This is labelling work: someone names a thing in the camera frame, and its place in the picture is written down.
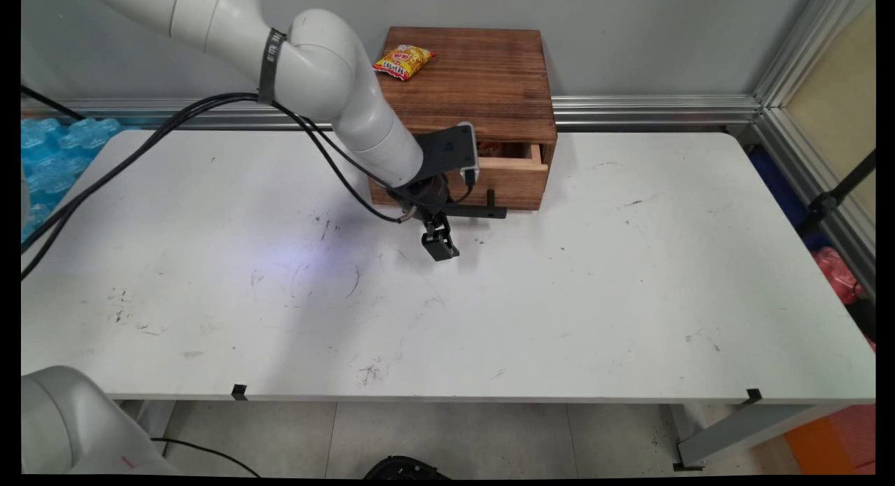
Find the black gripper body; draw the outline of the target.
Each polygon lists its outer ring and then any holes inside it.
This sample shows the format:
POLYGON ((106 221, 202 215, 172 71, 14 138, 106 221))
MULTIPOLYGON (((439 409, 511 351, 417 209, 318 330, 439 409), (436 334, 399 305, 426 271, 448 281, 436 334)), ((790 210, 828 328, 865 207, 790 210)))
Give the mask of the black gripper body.
POLYGON ((453 200, 447 177, 429 177, 395 187, 390 190, 390 197, 405 212, 405 219, 419 221, 427 221, 437 215, 444 205, 453 200))

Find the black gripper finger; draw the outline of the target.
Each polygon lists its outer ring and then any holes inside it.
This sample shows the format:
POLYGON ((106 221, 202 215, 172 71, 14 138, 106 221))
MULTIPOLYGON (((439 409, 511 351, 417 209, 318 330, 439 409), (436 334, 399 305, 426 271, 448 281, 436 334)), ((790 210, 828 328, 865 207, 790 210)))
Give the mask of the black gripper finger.
POLYGON ((435 215, 425 215, 424 216, 423 227, 425 228, 425 233, 422 235, 422 240, 421 240, 422 247, 428 251, 429 256, 431 256, 432 259, 434 259, 434 216, 435 215))
POLYGON ((434 216, 434 259, 450 260, 459 256, 452 241, 450 222, 444 211, 434 216))

